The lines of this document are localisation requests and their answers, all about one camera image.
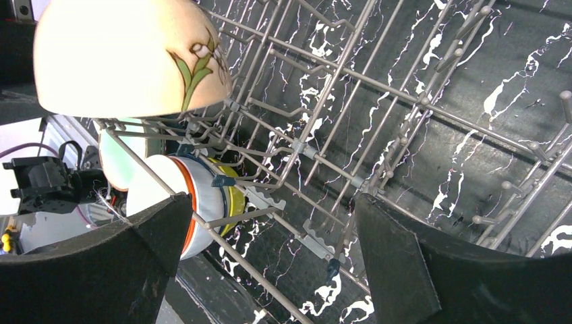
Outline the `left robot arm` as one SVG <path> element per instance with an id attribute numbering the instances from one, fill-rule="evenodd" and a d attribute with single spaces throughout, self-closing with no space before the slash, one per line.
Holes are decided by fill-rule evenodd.
<path id="1" fill-rule="evenodd" d="M 95 131 L 54 115 L 1 126 L 1 220 L 68 214 L 109 193 Z"/>

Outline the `beige floral bowl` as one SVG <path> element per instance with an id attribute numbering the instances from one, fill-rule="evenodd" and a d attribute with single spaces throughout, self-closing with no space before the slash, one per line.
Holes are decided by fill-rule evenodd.
<path id="1" fill-rule="evenodd" d="M 33 68 L 40 106 L 76 117 L 182 113 L 232 93 L 218 32 L 193 1 L 51 1 Z"/>

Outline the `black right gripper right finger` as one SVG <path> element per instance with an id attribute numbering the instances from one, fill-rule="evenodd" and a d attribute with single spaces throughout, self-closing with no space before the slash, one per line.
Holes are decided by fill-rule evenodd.
<path id="1" fill-rule="evenodd" d="M 368 194 L 354 215 L 378 323 L 571 322 L 570 254 L 490 250 Z"/>

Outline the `white bowl blue band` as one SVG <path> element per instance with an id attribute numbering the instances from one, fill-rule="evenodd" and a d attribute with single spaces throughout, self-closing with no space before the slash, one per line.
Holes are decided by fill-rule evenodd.
<path id="1" fill-rule="evenodd" d="M 203 163 L 188 157 L 179 157 L 187 169 L 193 183 L 192 193 L 194 211 L 204 221 L 222 219 L 227 214 L 226 198 L 221 188 L 212 187 L 214 175 Z M 193 228 L 190 242 L 184 248 L 181 260 L 189 259 L 205 250 L 213 241 L 212 236 L 199 225 L 194 219 L 191 222 Z"/>

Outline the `orange rimmed white bowl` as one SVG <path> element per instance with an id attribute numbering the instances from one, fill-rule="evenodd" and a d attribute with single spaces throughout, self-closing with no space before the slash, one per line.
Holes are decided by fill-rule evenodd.
<path id="1" fill-rule="evenodd" d="M 185 194 L 194 193 L 190 174 L 183 170 L 180 162 L 174 157 L 166 155 L 152 155 L 143 160 L 156 176 L 159 177 L 174 193 L 183 192 Z M 170 192 L 159 183 L 145 169 L 139 169 L 132 177 L 132 181 L 127 193 L 126 215 L 131 217 L 171 196 Z M 181 259 L 188 259 L 192 256 L 191 243 L 195 232 L 198 229 L 194 220 L 190 221 L 186 230 L 186 237 L 183 243 Z"/>

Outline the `celadon green bowl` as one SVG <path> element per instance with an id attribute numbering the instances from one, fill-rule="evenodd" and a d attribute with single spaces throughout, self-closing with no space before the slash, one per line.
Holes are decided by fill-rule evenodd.
<path id="1" fill-rule="evenodd" d="M 155 121 L 142 121 L 138 118 L 122 118 L 126 132 L 157 133 Z M 97 119 L 94 123 L 100 128 L 98 150 L 105 177 L 118 191 L 129 190 L 134 174 L 140 169 L 138 163 L 122 148 L 104 128 L 107 121 Z M 164 141 L 158 138 L 124 136 L 119 137 L 137 156 L 145 159 L 164 153 Z"/>

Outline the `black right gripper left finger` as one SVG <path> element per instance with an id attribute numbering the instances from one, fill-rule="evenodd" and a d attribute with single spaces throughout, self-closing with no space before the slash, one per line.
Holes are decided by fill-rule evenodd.
<path id="1" fill-rule="evenodd" d="M 154 323 L 192 218 L 179 193 L 128 217 L 1 257 L 2 323 Z"/>

